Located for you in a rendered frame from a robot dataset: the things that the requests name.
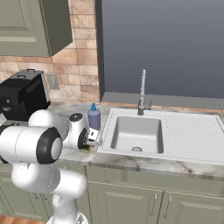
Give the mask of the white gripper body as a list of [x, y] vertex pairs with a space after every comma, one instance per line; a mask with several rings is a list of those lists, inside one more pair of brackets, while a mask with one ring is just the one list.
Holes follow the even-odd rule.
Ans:
[[87, 133], [87, 144], [96, 147], [102, 145], [102, 137], [99, 130], [92, 128], [89, 129]]

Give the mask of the purple soap dispenser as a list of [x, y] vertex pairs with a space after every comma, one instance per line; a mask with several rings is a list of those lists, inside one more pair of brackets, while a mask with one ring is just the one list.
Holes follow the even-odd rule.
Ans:
[[99, 130], [101, 128], [101, 111], [95, 106], [93, 102], [91, 109], [87, 112], [89, 127], [94, 130]]

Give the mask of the white sink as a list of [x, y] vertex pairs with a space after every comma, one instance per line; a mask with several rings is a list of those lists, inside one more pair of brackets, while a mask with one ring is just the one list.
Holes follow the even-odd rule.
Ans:
[[112, 108], [100, 153], [224, 165], [224, 122], [217, 115]]

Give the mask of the grey spring tap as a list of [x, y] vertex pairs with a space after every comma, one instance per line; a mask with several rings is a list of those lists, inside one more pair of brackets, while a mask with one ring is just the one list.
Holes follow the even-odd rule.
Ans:
[[137, 114], [142, 116], [146, 109], [151, 110], [151, 104], [144, 104], [144, 91], [145, 91], [145, 79], [146, 79], [146, 70], [142, 71], [141, 87], [140, 87], [140, 98], [137, 107]]

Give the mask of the green base cupboard door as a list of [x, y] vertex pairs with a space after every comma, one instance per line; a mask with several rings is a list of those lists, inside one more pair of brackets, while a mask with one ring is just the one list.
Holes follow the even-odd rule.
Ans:
[[[168, 196], [171, 196], [164, 218]], [[181, 192], [165, 192], [157, 224], [224, 224], [224, 199]]]
[[35, 221], [50, 219], [43, 196], [16, 187], [11, 181], [10, 171], [0, 170], [0, 198], [9, 215]]
[[[157, 224], [163, 192], [142, 187], [88, 182], [93, 224]], [[153, 195], [157, 194], [151, 216]]]

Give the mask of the black coffee machine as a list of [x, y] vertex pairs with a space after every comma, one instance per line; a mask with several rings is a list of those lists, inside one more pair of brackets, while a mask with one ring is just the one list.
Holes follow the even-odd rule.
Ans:
[[27, 122], [34, 112], [50, 104], [41, 70], [21, 70], [0, 83], [0, 111], [7, 120]]

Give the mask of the dark window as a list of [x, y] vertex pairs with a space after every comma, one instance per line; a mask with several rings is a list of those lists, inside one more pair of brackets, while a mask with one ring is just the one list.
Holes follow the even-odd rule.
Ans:
[[95, 0], [103, 102], [224, 109], [224, 0]]

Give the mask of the grey wall socket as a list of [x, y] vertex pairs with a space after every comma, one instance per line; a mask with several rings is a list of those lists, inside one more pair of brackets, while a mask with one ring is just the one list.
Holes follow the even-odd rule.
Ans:
[[49, 73], [47, 75], [49, 88], [53, 90], [59, 90], [59, 82], [58, 82], [58, 75], [56, 73]]

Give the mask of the green wall cupboard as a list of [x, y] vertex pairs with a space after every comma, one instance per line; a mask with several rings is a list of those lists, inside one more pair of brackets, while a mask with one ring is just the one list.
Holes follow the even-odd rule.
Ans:
[[52, 57], [72, 42], [68, 0], [0, 0], [0, 56]]

